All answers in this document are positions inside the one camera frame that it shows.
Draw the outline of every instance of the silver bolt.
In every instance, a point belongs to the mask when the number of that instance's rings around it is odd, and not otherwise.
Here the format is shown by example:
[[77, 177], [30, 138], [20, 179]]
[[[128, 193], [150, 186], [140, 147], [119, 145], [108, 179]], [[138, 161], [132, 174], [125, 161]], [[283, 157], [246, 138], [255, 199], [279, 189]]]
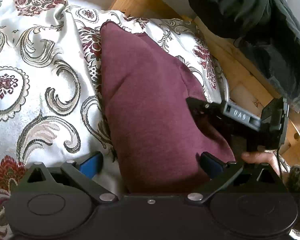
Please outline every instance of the silver bolt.
[[188, 199], [190, 199], [192, 201], [200, 201], [203, 199], [203, 195], [200, 193], [190, 193], [188, 195]]
[[155, 200], [154, 199], [148, 199], [148, 204], [154, 204]]
[[115, 195], [112, 193], [103, 193], [100, 195], [100, 200], [102, 201], [113, 201], [115, 199]]

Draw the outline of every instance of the maroon shirt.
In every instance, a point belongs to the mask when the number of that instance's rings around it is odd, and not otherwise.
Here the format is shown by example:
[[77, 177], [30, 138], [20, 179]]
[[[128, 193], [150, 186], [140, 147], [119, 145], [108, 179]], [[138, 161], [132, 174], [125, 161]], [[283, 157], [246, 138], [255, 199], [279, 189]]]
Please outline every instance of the maroon shirt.
[[205, 100], [196, 77], [146, 33], [101, 27], [102, 98], [122, 177], [130, 192], [190, 192], [209, 178], [196, 156], [234, 160], [206, 119], [197, 125], [189, 96]]

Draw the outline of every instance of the wire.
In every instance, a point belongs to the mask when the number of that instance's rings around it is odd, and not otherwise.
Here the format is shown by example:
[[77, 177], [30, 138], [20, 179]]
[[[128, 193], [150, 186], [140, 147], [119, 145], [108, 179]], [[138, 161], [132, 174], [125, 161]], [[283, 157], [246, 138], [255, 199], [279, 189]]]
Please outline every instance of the wire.
[[280, 150], [280, 146], [277, 150], [277, 162], [278, 162], [278, 167], [279, 167], [279, 172], [280, 172], [280, 179], [282, 180], [281, 162], [279, 161], [279, 150]]

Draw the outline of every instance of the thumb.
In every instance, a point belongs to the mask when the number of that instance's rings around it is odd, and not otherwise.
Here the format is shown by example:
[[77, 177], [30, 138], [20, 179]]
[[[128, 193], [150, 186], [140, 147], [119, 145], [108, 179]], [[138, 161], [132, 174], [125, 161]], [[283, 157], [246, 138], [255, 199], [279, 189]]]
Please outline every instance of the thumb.
[[244, 152], [241, 155], [241, 158], [246, 163], [269, 163], [274, 171], [279, 175], [279, 166], [277, 158], [273, 153], [268, 152]]

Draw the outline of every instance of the screw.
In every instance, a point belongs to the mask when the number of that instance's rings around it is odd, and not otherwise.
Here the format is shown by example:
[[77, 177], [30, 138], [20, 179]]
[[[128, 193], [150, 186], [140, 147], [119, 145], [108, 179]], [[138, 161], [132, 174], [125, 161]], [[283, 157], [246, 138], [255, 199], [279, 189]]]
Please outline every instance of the screw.
[[154, 199], [148, 199], [148, 204], [155, 204], [155, 200]]
[[190, 199], [192, 201], [200, 201], [203, 199], [203, 195], [200, 193], [190, 193], [188, 195], [188, 199]]
[[102, 201], [113, 201], [115, 199], [115, 195], [112, 193], [103, 193], [100, 195], [100, 200]]

